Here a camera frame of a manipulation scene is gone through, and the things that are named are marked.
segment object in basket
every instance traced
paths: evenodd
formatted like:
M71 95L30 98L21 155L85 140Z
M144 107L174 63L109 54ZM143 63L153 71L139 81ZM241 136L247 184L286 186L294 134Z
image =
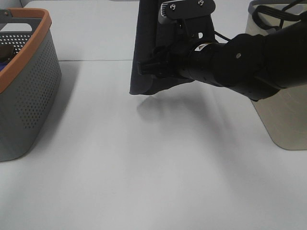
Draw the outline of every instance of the object in basket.
M8 64L16 55L16 49L12 45L0 46L0 62Z
M4 69L4 67L6 67L6 66L7 66L7 64L6 64L6 63L1 63L1 62L0 62L0 71L1 71L1 70L3 70L3 69Z

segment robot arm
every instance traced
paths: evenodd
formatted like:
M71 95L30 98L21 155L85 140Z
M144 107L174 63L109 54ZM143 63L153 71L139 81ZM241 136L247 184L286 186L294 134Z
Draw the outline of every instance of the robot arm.
M273 96L281 89L307 84L305 13L292 15L261 6L253 15L260 27L267 25L261 21L259 12L300 22L276 28L275 33L267 36L240 34L221 44L214 39L214 28L210 26L210 14L215 10L213 0L206 1L205 9L203 1L189 8L191 2L177 0L161 4L159 23L175 24L175 37L170 45L156 47L151 58L137 61L135 56L139 76L153 76L157 82L200 81L227 87L254 101ZM202 38L196 33L200 31L200 20L206 25Z

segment beige bin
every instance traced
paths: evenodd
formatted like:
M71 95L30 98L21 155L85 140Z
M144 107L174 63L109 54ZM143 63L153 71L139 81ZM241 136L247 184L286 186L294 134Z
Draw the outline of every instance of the beige bin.
M277 9L291 3L291 0L255 0L250 3L246 33L267 35L274 30L260 29L252 19L258 5ZM307 4L298 4L288 12L300 14L307 11ZM263 20L270 25L279 25L280 20L265 16ZM284 27L293 23L285 21ZM264 126L276 145L286 150L307 150L307 85L279 91L273 97L253 102Z

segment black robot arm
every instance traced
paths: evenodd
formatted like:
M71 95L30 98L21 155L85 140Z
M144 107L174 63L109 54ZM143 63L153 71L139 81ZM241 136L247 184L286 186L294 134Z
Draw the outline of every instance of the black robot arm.
M141 0L140 10L146 6L144 2ZM207 0L208 7L204 8L202 2L159 0L159 14L153 19L159 21L157 31L163 28L169 31L171 28L174 36L170 39L169 35L154 34L154 49L150 55L146 55L142 47L138 47L138 52L135 51L132 94L155 94L177 84L200 81L227 87L258 101L275 95L281 89L307 84L306 13L292 15L260 6L253 14L254 21L262 29L276 29L275 33L267 36L239 34L228 43L221 44L214 38L216 32L210 17L215 10L215 3ZM270 27L261 20L259 12L281 20L299 22L284 29L281 28L282 23L280 27ZM146 13L144 8L139 13L139 20L142 13ZM139 86L139 82L149 85L149 80L152 85L146 92L133 92L133 87Z
M240 34L226 44L205 44L174 58L179 75L227 87L257 101L307 84L307 23L268 36Z

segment plastic basket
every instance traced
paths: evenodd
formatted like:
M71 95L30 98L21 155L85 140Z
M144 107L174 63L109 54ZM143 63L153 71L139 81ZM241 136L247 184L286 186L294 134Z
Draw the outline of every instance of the plastic basket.
M26 23L30 32L1 32L17 55L0 72L0 161L29 151L54 102L61 71L43 9L0 10L0 23Z

